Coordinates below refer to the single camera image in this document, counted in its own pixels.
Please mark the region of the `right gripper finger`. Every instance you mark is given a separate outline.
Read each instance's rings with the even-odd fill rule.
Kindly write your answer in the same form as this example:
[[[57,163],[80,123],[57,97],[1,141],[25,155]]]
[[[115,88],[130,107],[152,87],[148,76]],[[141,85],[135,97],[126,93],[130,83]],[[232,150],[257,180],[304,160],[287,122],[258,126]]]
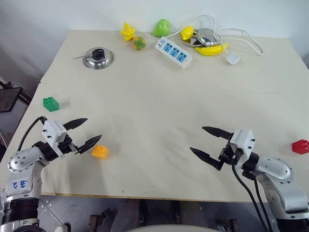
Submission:
[[[225,130],[222,130],[220,128],[210,127],[210,126],[204,126],[202,127],[203,130],[208,132],[209,134],[218,137],[218,138],[224,138],[226,140],[230,140],[233,136],[233,133],[227,132]]]
[[[203,162],[213,166],[218,171],[221,170],[223,163],[221,163],[219,160],[213,159],[208,153],[205,153],[196,148],[190,147],[190,150]]]

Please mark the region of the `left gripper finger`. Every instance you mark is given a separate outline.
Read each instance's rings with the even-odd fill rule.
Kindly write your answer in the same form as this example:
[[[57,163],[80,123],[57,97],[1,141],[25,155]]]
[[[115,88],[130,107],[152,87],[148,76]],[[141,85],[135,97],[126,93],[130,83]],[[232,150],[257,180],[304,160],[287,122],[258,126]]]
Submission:
[[[65,123],[63,125],[63,127],[66,129],[66,130],[72,130],[72,129],[75,129],[77,127],[79,127],[80,125],[82,125],[83,123],[85,123],[87,121],[87,118],[79,118],[79,119],[75,119],[75,120],[72,120],[72,121],[69,121],[67,123]]]
[[[102,135],[98,135],[98,136],[95,136],[87,140],[84,145],[82,145],[81,147],[77,147],[78,153],[82,154],[86,152],[87,150],[91,149],[101,139],[101,137]]]

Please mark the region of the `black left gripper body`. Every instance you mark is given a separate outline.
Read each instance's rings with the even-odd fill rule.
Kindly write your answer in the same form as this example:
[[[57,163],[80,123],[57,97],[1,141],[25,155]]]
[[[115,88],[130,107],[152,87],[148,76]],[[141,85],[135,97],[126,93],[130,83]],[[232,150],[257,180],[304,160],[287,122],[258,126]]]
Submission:
[[[78,147],[72,142],[69,136],[66,136],[64,141],[58,144],[58,148],[63,155],[73,152],[74,154],[79,153]]]

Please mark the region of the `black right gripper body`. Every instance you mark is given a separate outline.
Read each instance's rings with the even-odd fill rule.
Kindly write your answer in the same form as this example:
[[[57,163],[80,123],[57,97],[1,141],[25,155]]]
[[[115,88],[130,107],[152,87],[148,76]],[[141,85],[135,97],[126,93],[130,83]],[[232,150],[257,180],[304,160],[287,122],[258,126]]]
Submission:
[[[227,142],[226,146],[222,149],[219,155],[220,163],[229,164],[229,165],[236,165],[242,155],[242,150],[240,148],[234,148],[230,141]]]

